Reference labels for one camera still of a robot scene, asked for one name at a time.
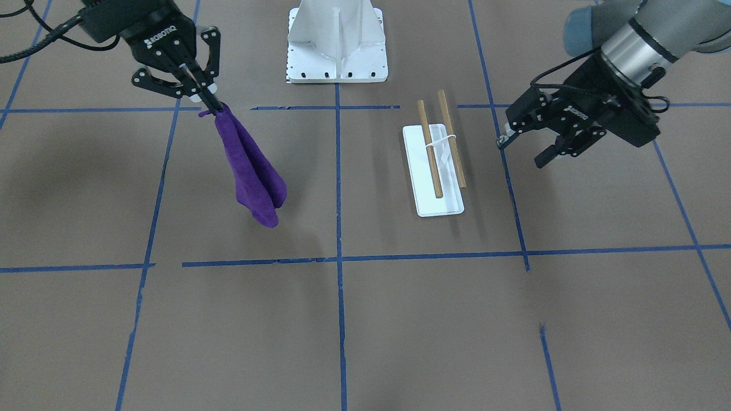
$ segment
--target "robotic arm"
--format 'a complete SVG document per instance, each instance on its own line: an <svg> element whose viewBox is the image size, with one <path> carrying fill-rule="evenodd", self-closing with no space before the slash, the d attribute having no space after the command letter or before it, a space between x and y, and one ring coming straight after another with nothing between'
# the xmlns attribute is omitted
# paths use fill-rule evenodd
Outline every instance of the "robotic arm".
<svg viewBox="0 0 731 411"><path fill-rule="evenodd" d="M559 155L577 157L607 131L633 146L654 140L660 130L643 89L695 50L731 48L731 0L607 0L574 11L564 31L565 48L577 56L531 81L531 88L507 109L505 149L519 135L548 128L556 142L535 158L538 168ZM563 84L537 81L582 58L588 59ZM543 90L556 89L549 94Z"/></svg>
<svg viewBox="0 0 731 411"><path fill-rule="evenodd" d="M0 57L0 63L24 59L59 38L73 42L63 35L79 25L96 42L112 37L121 37L127 42L132 56L141 65L132 76L133 85L176 99L188 96L194 102L203 102L214 115L223 110L214 96L216 83L213 80L219 74L221 33L213 26L200 32L209 47L208 63L205 69L202 68L196 61L196 26L173 0L82 0L85 7L55 29L48 27L37 15L32 7L33 0L24 1L26 6L13 15L30 10L49 33L27 50ZM177 82L155 78L149 67L172 74Z"/></svg>

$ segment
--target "cable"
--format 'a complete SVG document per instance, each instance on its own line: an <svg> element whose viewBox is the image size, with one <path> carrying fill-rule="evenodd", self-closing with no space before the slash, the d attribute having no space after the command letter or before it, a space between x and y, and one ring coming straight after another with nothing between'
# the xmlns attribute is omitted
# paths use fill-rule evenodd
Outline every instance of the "cable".
<svg viewBox="0 0 731 411"><path fill-rule="evenodd" d="M8 13L8 14L5 14L5 15L2 15L2 14L0 14L0 18L15 17L16 15L19 15L19 14L23 14L23 13L24 13L24 12L25 12L25 11L26 11L27 9L28 9L28 1L26 1L26 5L25 5L25 6L23 6L23 8L22 8L22 9L20 9L20 10L15 10L14 12L12 12L12 13Z"/></svg>
<svg viewBox="0 0 731 411"><path fill-rule="evenodd" d="M589 57L592 54L594 54L594 52L596 52L599 49L600 48L594 48L593 50L587 51L586 53L584 53L584 54L582 54L580 56L576 56L573 59L571 59L569 61L566 61L564 63L561 63L558 66L556 66L556 67L554 67L554 68L552 68L552 69L550 69L548 71L542 72L541 74L539 74L538 76L536 76L533 80L531 80L531 87L532 88L537 88L539 90L540 89L543 89L543 88L556 88L558 90L573 91L573 92L579 93L579 94L602 95L602 93L600 93L598 91L589 90L587 88L567 86L565 84L540 84L540 83L538 83L538 80L544 78L545 76L547 76L547 75L549 75L551 73L557 72L560 69L563 69L564 67L566 67L566 66L568 66L570 64L574 64L575 62L577 62L577 61L579 61L581 59L585 59L586 57Z"/></svg>
<svg viewBox="0 0 731 411"><path fill-rule="evenodd" d="M48 24L46 24L46 22L43 20L43 18L41 18L41 16L38 15L38 12L35 10L35 8L33 8L33 2L35 0L24 0L24 1L26 3L26 9L31 13L31 15L33 15L33 18L38 22L38 24L40 24L41 26L43 26L43 28L46 31L51 32L53 29ZM117 47L117 45L119 44L119 40L120 40L119 34L117 34L117 36L114 38L114 41L111 42L109 45L95 46L95 45L86 45L86 44L80 43L80 42L78 42L78 41L76 41L74 39L70 39L70 38L68 38L66 36L61 36L59 38L62 39L63 41L65 41L65 42L69 43L69 44L75 45L76 47L82 48L84 50L89 50L89 51L109 51L109 50L112 50L113 48Z"/></svg>
<svg viewBox="0 0 731 411"><path fill-rule="evenodd" d="M46 37L43 40L41 40L40 42L38 42L36 45L26 48L23 51L19 51L17 53L10 54L8 56L0 56L0 64L10 63L11 61L22 60L25 57L29 57L29 56L34 55L35 53L38 53L39 51L46 48L50 43L58 40L59 37L66 34L69 30L78 26L79 23L81 23L81 16L75 15L74 17L70 18L66 23L62 23L61 25L56 27L54 30L52 30L50 33L46 34Z"/></svg>
<svg viewBox="0 0 731 411"><path fill-rule="evenodd" d="M645 97L648 100L660 100L665 103L665 108L661 108L660 110L655 110L654 108L651 109L653 113L664 113L670 109L670 99L668 99L665 96L646 96L645 92L643 91L642 96Z"/></svg>

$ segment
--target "wooden chopstick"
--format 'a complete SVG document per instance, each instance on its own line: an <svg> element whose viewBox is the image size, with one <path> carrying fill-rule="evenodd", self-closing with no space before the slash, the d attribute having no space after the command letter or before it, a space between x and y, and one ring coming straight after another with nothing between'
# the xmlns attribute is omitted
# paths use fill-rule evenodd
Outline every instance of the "wooden chopstick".
<svg viewBox="0 0 731 411"><path fill-rule="evenodd" d="M419 108L419 118L421 119L421 130L424 133L424 144L431 144L431 131L429 130L429 121L426 119L424 100L419 100L417 106ZM442 191L442 181L439 180L439 169L436 168L434 146L426 147L426 156L429 158L429 169L431 170L431 181L434 183L434 194L436 198L442 198L444 197L444 193Z"/></svg>
<svg viewBox="0 0 731 411"><path fill-rule="evenodd" d="M444 118L444 125L447 126L447 135L454 135L455 130L452 127L452 116L450 116L450 109L447 106L447 95L444 90L439 90L439 106L442 108L442 117ZM457 172L457 182L461 189L467 187L467 180L464 178L464 169L462 168L462 157L459 155L459 149L457 149L457 139L450 137L450 150L452 151L452 162L455 164L455 171Z"/></svg>

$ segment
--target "purple towel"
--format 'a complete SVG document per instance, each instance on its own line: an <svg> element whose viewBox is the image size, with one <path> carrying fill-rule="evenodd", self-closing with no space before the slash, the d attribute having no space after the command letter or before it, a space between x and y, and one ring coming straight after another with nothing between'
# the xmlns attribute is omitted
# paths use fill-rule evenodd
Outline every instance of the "purple towel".
<svg viewBox="0 0 731 411"><path fill-rule="evenodd" d="M287 199L287 185L231 109L223 106L224 110L216 113L216 128L236 181L236 200L251 210L259 223L273 228L279 223L275 208L280 208ZM209 110L198 116L208 114L211 114Z"/></svg>

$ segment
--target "blue tape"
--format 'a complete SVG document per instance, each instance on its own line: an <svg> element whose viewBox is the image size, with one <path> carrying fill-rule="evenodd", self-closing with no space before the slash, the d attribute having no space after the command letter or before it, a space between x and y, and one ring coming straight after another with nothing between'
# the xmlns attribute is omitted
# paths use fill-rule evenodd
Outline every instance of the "blue tape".
<svg viewBox="0 0 731 411"><path fill-rule="evenodd" d="M695 246L626 247L612 249L560 249L529 251L528 255L623 254L633 252L692 251Z"/></svg>
<svg viewBox="0 0 731 411"><path fill-rule="evenodd" d="M731 249L731 244L711 244L700 246L701 249Z"/></svg>
<svg viewBox="0 0 731 411"><path fill-rule="evenodd" d="M467 252L444 254L394 254L394 255L359 255L343 257L343 261L390 261L390 260L446 260L450 258L490 258L490 257L521 257L521 251L508 252Z"/></svg>
<svg viewBox="0 0 731 411"><path fill-rule="evenodd" d="M43 20L45 20L48 17L48 12L50 11L50 5L53 3L53 0L48 0L48 3L46 3L46 8L43 10ZM41 25L38 25L38 30L36 30L36 36L33 37L32 45L36 45L38 43L38 39L41 37L41 33L43 32L43 27ZM15 79L15 85L12 87L12 92L10 93L10 98L7 100L7 104L5 105L5 110L3 110L2 116L0 116L0 129L2 129L3 125L5 124L5 120L7 119L8 114L10 113L10 107L12 107L12 102L15 100L15 95L18 93L18 89L20 88L20 82L23 81L23 76L26 74L26 69L28 68L28 63L30 62L32 56L26 57L26 59L23 61L23 66L20 68L20 72L18 73L18 78Z"/></svg>
<svg viewBox="0 0 731 411"><path fill-rule="evenodd" d="M48 267L6 267L0 268L0 274L15 273L58 273L65 271L101 271L101 270L137 270L145 264L102 264L102 265L58 265Z"/></svg>
<svg viewBox="0 0 731 411"><path fill-rule="evenodd" d="M276 260L224 260L224 261L191 261L182 264L183 268L197 267L227 267L236 265L272 265L272 264L309 264L334 263L337 257L317 258L280 258Z"/></svg>
<svg viewBox="0 0 731 411"><path fill-rule="evenodd" d="M490 101L490 110L493 114L493 122L495 124L495 133L497 136L500 135L500 125L498 124L498 115L495 110L495 100L493 99L493 89L490 85L490 76L488 75L488 66L485 63L485 54L482 51L482 41L480 40L480 31L477 29L477 18L474 15L474 5L472 0L468 0L469 12L472 18L472 28L474 29L474 39L477 41L477 52L480 54L480 63L482 64L482 74L485 76L485 87L488 90L488 100ZM523 237L523 228L520 224L520 214L518 213L518 203L515 201L515 193L512 190L512 182L510 180L510 170L507 165L507 157L505 152L500 151L500 157L502 158L503 168L505 169L505 181L507 182L508 193L510 194L510 201L512 203L513 214L515 215L515 228L518 230L518 240L520 241L520 249L523 252L523 261L526 264L526 271L531 270L531 264L528 260L528 252L526 251L526 241Z"/></svg>
<svg viewBox="0 0 731 411"><path fill-rule="evenodd" d="M399 110L400 105L260 105L251 111L267 110Z"/></svg>
<svg viewBox="0 0 731 411"><path fill-rule="evenodd" d="M652 143L655 146L655 152L657 153L657 156L660 159L660 164L662 165L662 169L665 172L665 177L667 177L667 182L670 183L670 188L672 189L673 195L675 196L675 201L678 203L678 207L680 208L683 219L685 220L686 226L688 227L688 233L690 233L690 236L693 240L693 244L695 245L698 257L700 258L700 262L703 265L703 270L705 270L705 275L708 277L708 282L711 283L711 289L713 290L713 294L716 296L716 301L718 302L721 313L726 320L726 325L728 326L729 331L731 331L731 317L729 317L729 312L726 309L724 299L721 297L719 288L716 285L716 280L713 278L711 269L708 267L708 263L705 261L705 255L703 255L702 247L698 243L698 238L695 235L695 231L693 231L693 226L690 224L690 218L688 218L688 213L686 213L686 209L683 206L683 202L681 201L681 196L678 193L678 189L675 187L675 182L673 181L673 177L670 175L670 170L668 170L667 168L665 158L662 156L662 152L660 151L660 145L657 143L657 140L653 140Z"/></svg>
<svg viewBox="0 0 731 411"><path fill-rule="evenodd" d="M546 368L548 369L548 379L550 380L550 389L553 392L553 403L556 405L556 411L561 411L561 400L558 397L558 386L556 385L556 376L553 373L553 363L550 360L550 352L548 352L548 342L546 341L546 326L541 326L541 345L543 345L543 356L546 360Z"/></svg>
<svg viewBox="0 0 731 411"><path fill-rule="evenodd" d="M343 214L341 172L341 118L340 84L335 84L335 158L336 158L336 216L338 241L338 327L340 330L340 404L341 411L348 410L348 381L345 358L345 297L343 291Z"/></svg>
<svg viewBox="0 0 731 411"><path fill-rule="evenodd" d="M9 110L10 113L146 113L146 112L170 112L170 111L200 111L200 107L122 107L122 108L16 108Z"/></svg>
<svg viewBox="0 0 731 411"><path fill-rule="evenodd" d="M509 104L459 104L457 108L508 108Z"/></svg>
<svg viewBox="0 0 731 411"><path fill-rule="evenodd" d="M178 125L178 112L181 101L178 100L175 105L175 111L173 111L173 121L170 125L170 134L167 137L167 147L165 148L165 157L162 162L162 172L160 173L160 183L157 188L157 198L155 200L155 209L152 213L152 222L150 223L150 235L147 241L147 249L145 251L145 266L142 269L142 275L140 276L140 287L137 290L137 303L135 305L135 326L132 328L132 332L129 334L129 340L127 341L127 351L124 356L124 367L122 369L122 377L119 382L119 392L117 394L117 405L115 411L121 411L122 401L124 400L124 391L126 390L127 377L129 376L129 365L132 362L132 351L135 347L135 337L137 335L137 324L140 321L140 311L142 310L143 295L142 291L145 288L145 282L147 281L147 273L149 269L150 258L152 255L152 246L155 241L155 232L157 230L157 220L160 215L160 205L162 204L162 193L165 190L165 173L167 172L167 162L170 160L170 149L173 147L173 138L175 136L175 128Z"/></svg>
<svg viewBox="0 0 731 411"><path fill-rule="evenodd" d="M193 21L198 21L198 13L200 12L200 0L196 0L195 2L195 10L193 11Z"/></svg>
<svg viewBox="0 0 731 411"><path fill-rule="evenodd" d="M700 246L701 249L731 249L731 244L709 244ZM647 247L618 247L618 248L593 248L593 249L554 249L527 251L530 256L540 255L591 255L591 254L629 254L641 252L676 252L693 251L696 246L647 246ZM505 252L464 252L464 253L441 253L441 254L383 254L383 255L351 255L342 256L343 262L360 261L395 261L395 260L448 260L459 258L497 258L497 257L521 257L522 251ZM313 258L281 258L268 260L222 260L222 261L194 261L182 264L184 268L198 267L222 267L232 265L271 265L271 264L309 264L309 263L335 263L338 257L313 257Z"/></svg>
<svg viewBox="0 0 731 411"><path fill-rule="evenodd" d="M398 110L400 105L343 105L341 110Z"/></svg>
<svg viewBox="0 0 731 411"><path fill-rule="evenodd" d="M657 103L657 107L665 107L665 103ZM731 107L731 102L697 102L697 103L670 103L670 107Z"/></svg>

